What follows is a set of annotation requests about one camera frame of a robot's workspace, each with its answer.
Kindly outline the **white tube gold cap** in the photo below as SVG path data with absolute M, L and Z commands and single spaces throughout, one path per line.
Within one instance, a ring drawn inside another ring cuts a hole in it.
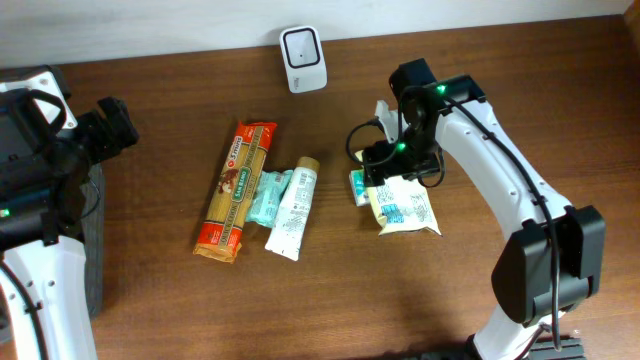
M 311 211 L 320 163 L 301 157 L 280 202 L 274 226 L 265 249 L 292 261 L 298 261 Z

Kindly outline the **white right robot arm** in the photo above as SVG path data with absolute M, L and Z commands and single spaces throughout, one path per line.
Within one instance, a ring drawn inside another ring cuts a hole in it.
M 505 247 L 491 284 L 497 305 L 465 343 L 434 359 L 582 359 L 580 339 L 560 318 L 600 287 L 606 224 L 593 207 L 577 208 L 546 182 L 502 129 L 469 75 L 438 80 L 423 59 L 390 76 L 395 109 L 379 102 L 372 125 L 384 139 L 354 155 L 370 201 L 397 183 L 438 186 L 454 158 L 496 217 Z

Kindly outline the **red spaghetti packet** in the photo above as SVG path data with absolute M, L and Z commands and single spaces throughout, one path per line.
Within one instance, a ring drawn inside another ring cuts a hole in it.
M 276 128 L 273 122 L 237 126 L 193 250 L 195 255 L 225 263 L 235 261 Z

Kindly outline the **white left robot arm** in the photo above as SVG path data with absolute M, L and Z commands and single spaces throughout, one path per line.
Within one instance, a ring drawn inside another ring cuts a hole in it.
M 125 102 L 75 116 L 61 70 L 1 74 L 1 335 L 21 359 L 94 359 L 103 161 L 135 145 Z

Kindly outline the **small green tissue pack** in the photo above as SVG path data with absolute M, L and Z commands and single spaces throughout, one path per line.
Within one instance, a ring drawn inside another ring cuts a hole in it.
M 369 205 L 370 199 L 367 193 L 367 187 L 364 184 L 364 171 L 362 169 L 352 170 L 349 173 L 349 180 L 355 205 L 358 207 Z

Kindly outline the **teal wipes packet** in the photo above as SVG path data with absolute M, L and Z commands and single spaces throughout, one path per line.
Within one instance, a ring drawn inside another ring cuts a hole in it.
M 281 200 L 292 175 L 292 170 L 261 172 L 246 222 L 257 223 L 266 228 L 274 226 Z

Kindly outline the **yellow snack bag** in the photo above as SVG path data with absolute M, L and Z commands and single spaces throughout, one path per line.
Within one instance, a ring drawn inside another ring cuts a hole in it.
M 379 236 L 428 230 L 438 236 L 439 229 L 427 189 L 417 180 L 400 176 L 387 179 L 382 186 L 367 187 L 369 206 L 381 226 Z

